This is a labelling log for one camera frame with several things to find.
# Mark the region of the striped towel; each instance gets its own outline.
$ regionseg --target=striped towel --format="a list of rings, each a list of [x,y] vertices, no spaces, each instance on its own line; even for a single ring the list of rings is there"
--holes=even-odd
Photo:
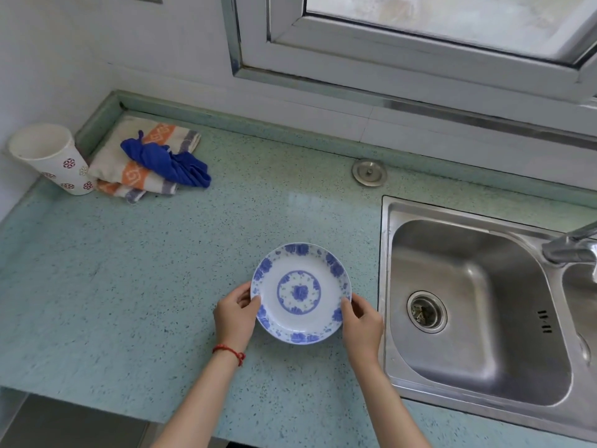
[[[167,144],[173,154],[193,152],[201,139],[198,132],[184,127],[123,116],[106,144],[93,158],[88,174],[98,178],[98,189],[109,195],[124,197],[129,203],[136,203],[145,192],[174,195],[178,184],[132,161],[120,147],[124,140],[137,138],[139,130],[147,132],[143,143]]]

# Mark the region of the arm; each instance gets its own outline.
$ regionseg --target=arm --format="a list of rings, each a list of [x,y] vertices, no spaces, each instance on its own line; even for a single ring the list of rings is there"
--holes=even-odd
[[[377,360],[383,318],[361,296],[342,299],[342,329],[350,365],[361,386],[381,448],[431,448]]]
[[[251,282],[224,297],[214,310],[218,344],[236,352],[247,348],[261,299],[251,300]],[[228,351],[216,351],[152,448],[205,448],[217,425],[238,359]]]

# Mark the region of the forearm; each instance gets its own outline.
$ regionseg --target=forearm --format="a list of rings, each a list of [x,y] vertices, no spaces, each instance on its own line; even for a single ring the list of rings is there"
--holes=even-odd
[[[153,448],[205,448],[217,425],[238,359],[217,351]]]
[[[354,362],[380,448],[430,448],[377,359]]]

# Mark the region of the cup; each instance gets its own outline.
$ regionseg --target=cup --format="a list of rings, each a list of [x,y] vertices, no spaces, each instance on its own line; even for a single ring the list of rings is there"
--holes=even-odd
[[[85,195],[96,180],[75,148],[70,130],[57,124],[33,124],[18,130],[8,141],[9,152],[33,166],[71,195]]]

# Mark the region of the speckled countertop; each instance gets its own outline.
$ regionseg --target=speckled countertop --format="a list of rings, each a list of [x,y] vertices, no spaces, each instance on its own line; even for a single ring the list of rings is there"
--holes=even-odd
[[[397,168],[385,187],[366,189],[351,158],[196,128],[211,188],[146,195],[135,206],[61,193],[39,214],[41,229],[0,272],[0,385],[164,422],[210,356],[216,301],[276,246],[325,246],[354,291],[377,302],[384,194],[557,231],[597,218],[586,207]],[[340,333],[291,346],[258,325],[247,355],[215,435],[264,448],[377,445]],[[407,406],[436,447],[591,446]]]

